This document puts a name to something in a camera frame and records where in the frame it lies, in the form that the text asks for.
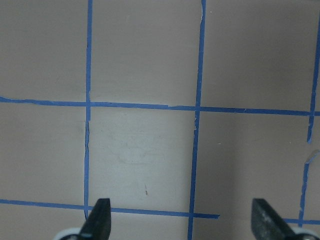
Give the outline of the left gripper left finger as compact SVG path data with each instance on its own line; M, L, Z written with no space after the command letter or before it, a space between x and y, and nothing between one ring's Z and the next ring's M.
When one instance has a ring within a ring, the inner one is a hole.
M79 240L108 240L111 234L111 202L99 198L78 234Z

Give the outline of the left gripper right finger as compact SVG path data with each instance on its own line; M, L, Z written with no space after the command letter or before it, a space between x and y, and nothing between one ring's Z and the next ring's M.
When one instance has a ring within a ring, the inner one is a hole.
M294 240L295 232L263 198L251 203L251 231L256 240Z

